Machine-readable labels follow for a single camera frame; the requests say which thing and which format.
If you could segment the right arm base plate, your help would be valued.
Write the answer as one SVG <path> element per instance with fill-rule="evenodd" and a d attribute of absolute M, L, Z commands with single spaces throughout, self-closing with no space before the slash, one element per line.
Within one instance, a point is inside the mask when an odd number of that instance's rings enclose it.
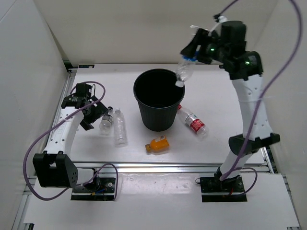
<path fill-rule="evenodd" d="M 247 202 L 245 188 L 241 176 L 230 183 L 222 184 L 214 177 L 200 177 L 195 180 L 201 187 L 203 203 Z"/>

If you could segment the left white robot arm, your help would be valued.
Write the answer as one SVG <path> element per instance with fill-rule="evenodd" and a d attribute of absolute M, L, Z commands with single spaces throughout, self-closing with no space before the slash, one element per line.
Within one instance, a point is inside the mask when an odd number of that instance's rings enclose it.
<path fill-rule="evenodd" d="M 63 99 L 50 142 L 42 153 L 34 155 L 33 165 L 42 187 L 77 185 L 78 170 L 70 160 L 70 153 L 78 127 L 86 131 L 93 129 L 92 123 L 107 112 L 107 107 L 92 94 L 92 88 L 89 83 L 78 83 L 75 92 Z"/>

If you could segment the blue label water bottle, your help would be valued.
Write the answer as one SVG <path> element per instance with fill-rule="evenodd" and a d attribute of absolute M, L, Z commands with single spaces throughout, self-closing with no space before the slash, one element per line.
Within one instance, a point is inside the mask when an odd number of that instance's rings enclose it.
<path fill-rule="evenodd" d="M 175 71 L 177 81 L 175 85 L 177 87 L 183 88 L 184 83 L 191 78 L 193 71 L 194 71 L 194 66 L 196 64 L 196 56 L 193 57 L 187 57 L 187 56 L 182 56 L 178 65 L 177 69 Z"/>

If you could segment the black label clear bottle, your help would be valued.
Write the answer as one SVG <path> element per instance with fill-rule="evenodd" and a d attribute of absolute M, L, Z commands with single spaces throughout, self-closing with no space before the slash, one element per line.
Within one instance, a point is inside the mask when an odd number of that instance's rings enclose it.
<path fill-rule="evenodd" d="M 103 114 L 101 122 L 99 124 L 100 131 L 103 135 L 108 135 L 111 131 L 113 122 L 113 107 L 109 106 L 108 111 Z"/>

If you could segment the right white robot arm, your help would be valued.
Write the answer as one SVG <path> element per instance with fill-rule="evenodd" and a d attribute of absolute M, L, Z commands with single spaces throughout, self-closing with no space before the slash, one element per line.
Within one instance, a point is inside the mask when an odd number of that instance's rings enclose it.
<path fill-rule="evenodd" d="M 222 63 L 237 93 L 242 115 L 242 134 L 228 140 L 230 152 L 216 172 L 215 185 L 227 191 L 239 170 L 259 149 L 280 142 L 273 132 L 262 96 L 263 69 L 259 53 L 246 50 L 247 27 L 242 21 L 224 21 L 212 30 L 198 28 L 190 43 L 181 50 L 185 60 Z"/>

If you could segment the red label water bottle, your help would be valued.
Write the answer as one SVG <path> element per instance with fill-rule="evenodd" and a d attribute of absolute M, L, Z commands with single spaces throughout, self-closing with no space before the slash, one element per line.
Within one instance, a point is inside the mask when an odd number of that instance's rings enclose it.
<path fill-rule="evenodd" d="M 203 140 L 208 135 L 208 128 L 202 120 L 200 120 L 191 110 L 178 106 L 177 115 L 181 122 L 189 127 L 200 140 Z"/>

